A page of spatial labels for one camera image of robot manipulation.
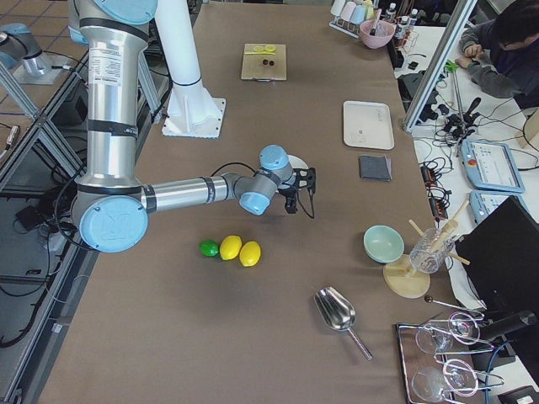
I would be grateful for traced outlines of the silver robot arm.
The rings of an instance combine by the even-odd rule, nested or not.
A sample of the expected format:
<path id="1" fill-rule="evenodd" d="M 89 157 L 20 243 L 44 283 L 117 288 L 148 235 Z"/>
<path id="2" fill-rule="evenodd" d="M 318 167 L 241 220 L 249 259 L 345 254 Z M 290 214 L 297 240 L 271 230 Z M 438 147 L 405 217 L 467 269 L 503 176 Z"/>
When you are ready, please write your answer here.
<path id="1" fill-rule="evenodd" d="M 316 172 L 281 146 L 266 146 L 249 177 L 225 173 L 144 184 L 135 175 L 137 94 L 149 25 L 155 23 L 172 92 L 163 133 L 217 138 L 226 102 L 204 87 L 185 1 L 71 1 L 69 29 L 88 47 L 88 155 L 77 181 L 72 219 L 83 241 L 103 253 L 135 246 L 151 213 L 235 199 L 263 214 L 276 194 L 295 213 L 299 194 L 314 194 Z"/>
<path id="2" fill-rule="evenodd" d="M 59 76 L 53 72 L 50 58 L 22 23 L 1 26 L 1 64 L 21 84 L 51 85 Z"/>

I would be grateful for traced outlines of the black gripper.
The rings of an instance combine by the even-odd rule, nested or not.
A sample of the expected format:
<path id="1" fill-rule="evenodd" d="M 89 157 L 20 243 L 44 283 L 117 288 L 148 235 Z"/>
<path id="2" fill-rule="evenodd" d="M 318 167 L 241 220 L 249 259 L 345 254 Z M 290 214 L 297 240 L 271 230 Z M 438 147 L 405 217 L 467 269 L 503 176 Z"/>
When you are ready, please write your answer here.
<path id="1" fill-rule="evenodd" d="M 296 196 L 302 189 L 313 196 L 316 193 L 316 169 L 294 168 L 291 177 L 282 183 L 278 193 L 286 197 L 285 209 L 288 214 L 296 213 Z"/>

